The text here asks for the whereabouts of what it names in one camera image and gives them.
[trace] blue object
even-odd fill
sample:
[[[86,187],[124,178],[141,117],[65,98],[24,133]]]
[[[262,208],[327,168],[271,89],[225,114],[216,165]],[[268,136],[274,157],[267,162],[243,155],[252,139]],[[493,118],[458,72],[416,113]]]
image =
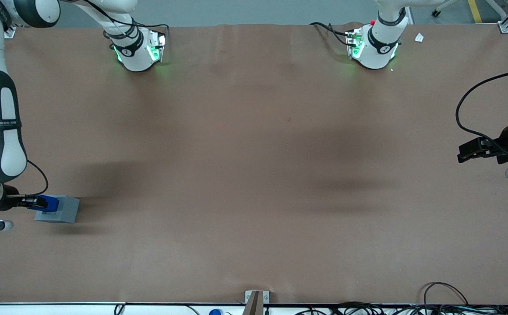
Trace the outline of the blue object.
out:
[[[43,213],[54,213],[57,211],[57,208],[60,205],[59,199],[46,195],[38,195],[38,197],[44,198],[46,202],[48,202],[48,206],[46,208],[28,207],[28,209],[42,211]]]
[[[44,212],[37,209],[34,220],[49,223],[75,223],[79,206],[79,200],[77,198],[66,195],[50,195],[46,197],[56,199],[58,201],[56,211]]]

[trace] green led light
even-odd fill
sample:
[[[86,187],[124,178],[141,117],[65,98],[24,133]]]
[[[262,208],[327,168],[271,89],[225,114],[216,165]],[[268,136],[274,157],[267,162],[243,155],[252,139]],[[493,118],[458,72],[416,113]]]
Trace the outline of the green led light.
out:
[[[147,46],[149,54],[151,55],[151,59],[153,61],[159,60],[159,50],[155,47]]]
[[[398,48],[398,44],[394,46],[394,49],[392,50],[392,55],[390,55],[390,59],[394,58],[394,55],[396,54],[396,48]]]
[[[120,53],[118,52],[118,50],[116,49],[116,46],[114,46],[114,51],[116,52],[116,56],[118,56],[118,61],[119,62],[122,62],[122,57],[120,57]]]
[[[358,46],[353,48],[353,57],[359,58],[361,56],[361,52],[363,51],[363,48],[365,48],[365,45],[359,44]]]

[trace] yellow floor line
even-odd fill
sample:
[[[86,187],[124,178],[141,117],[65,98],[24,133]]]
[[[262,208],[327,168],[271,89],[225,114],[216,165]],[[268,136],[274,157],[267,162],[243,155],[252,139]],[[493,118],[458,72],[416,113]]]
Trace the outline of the yellow floor line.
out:
[[[472,16],[474,17],[474,22],[482,23],[482,17],[480,16],[480,11],[478,11],[478,6],[476,5],[476,0],[468,0],[468,5],[470,6],[470,10],[472,11]]]

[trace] brown table surface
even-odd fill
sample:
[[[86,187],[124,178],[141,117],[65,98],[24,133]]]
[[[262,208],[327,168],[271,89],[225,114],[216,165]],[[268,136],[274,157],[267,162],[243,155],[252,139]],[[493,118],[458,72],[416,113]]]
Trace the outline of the brown table surface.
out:
[[[454,118],[508,71],[508,34],[409,26],[366,70],[321,31],[174,28],[165,63],[130,73],[101,30],[19,30],[6,54],[28,156],[81,207],[73,225],[0,214],[15,224],[0,301],[416,302],[446,281],[508,303],[508,164],[458,164],[476,136]],[[497,137],[508,78],[462,121]],[[31,167],[12,184],[43,186]]]

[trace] white sticker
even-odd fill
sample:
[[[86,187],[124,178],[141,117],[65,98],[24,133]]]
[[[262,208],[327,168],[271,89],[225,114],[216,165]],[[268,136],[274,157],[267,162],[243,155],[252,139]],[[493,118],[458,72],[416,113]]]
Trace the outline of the white sticker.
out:
[[[416,42],[423,42],[423,35],[422,33],[418,33],[416,36],[416,39],[414,39]]]

